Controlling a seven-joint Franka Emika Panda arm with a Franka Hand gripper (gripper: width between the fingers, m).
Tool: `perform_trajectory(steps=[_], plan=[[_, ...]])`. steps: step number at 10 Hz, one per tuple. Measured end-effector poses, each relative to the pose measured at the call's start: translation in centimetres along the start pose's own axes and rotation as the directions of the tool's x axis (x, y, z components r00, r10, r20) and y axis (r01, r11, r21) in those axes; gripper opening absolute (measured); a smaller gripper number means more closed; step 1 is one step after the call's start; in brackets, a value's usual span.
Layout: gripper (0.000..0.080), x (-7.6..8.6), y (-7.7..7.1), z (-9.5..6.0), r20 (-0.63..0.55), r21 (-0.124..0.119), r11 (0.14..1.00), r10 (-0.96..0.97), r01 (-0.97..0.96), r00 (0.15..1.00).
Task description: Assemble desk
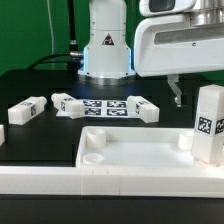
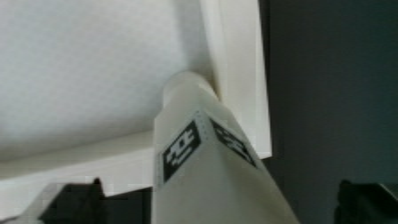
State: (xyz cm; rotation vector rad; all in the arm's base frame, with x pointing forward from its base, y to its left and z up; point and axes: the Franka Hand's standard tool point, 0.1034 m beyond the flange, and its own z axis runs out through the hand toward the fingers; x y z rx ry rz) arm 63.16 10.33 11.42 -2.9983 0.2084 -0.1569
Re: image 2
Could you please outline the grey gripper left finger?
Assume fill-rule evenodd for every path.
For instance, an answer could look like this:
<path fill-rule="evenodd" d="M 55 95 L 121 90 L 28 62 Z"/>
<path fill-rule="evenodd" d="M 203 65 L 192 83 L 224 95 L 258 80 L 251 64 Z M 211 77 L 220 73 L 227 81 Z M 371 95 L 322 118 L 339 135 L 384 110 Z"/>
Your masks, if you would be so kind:
<path fill-rule="evenodd" d="M 41 212 L 43 224 L 151 224 L 151 188 L 105 195 L 101 180 L 69 183 Z"/>

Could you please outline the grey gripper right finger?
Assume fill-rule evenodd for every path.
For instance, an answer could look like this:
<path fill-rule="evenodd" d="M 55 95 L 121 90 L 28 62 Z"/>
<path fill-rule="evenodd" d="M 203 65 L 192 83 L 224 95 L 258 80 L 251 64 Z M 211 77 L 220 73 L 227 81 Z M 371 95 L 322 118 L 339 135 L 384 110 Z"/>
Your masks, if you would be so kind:
<path fill-rule="evenodd" d="M 341 181 L 334 224 L 398 224 L 398 183 Z"/>

